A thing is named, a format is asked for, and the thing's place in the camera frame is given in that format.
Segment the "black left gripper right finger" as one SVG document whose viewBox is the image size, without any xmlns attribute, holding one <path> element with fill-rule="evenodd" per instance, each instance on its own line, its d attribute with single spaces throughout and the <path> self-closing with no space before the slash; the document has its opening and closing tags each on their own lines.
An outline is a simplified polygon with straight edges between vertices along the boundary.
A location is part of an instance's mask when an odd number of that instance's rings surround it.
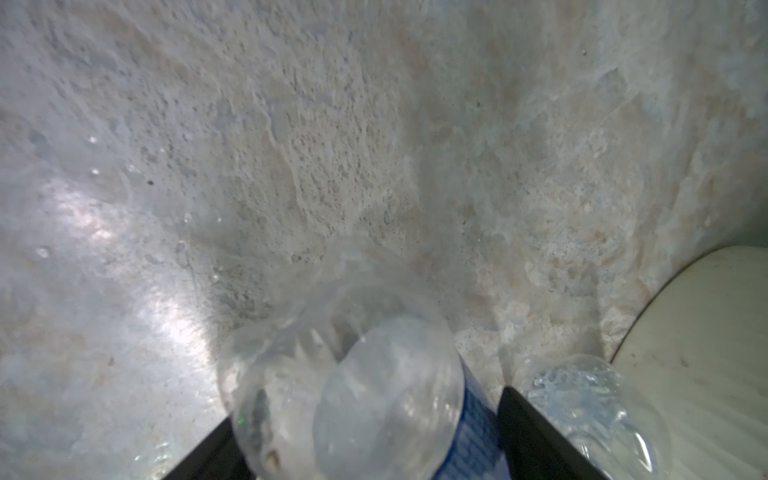
<svg viewBox="0 0 768 480">
<path fill-rule="evenodd" d="M 515 388 L 503 389 L 497 425 L 515 480 L 606 480 Z"/>
</svg>

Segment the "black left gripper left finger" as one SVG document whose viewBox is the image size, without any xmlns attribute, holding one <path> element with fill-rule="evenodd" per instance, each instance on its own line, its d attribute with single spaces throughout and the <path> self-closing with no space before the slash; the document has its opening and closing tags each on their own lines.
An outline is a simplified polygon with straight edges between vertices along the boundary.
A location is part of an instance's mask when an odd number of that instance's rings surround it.
<svg viewBox="0 0 768 480">
<path fill-rule="evenodd" d="M 226 417 L 164 480 L 254 480 Z"/>
</svg>

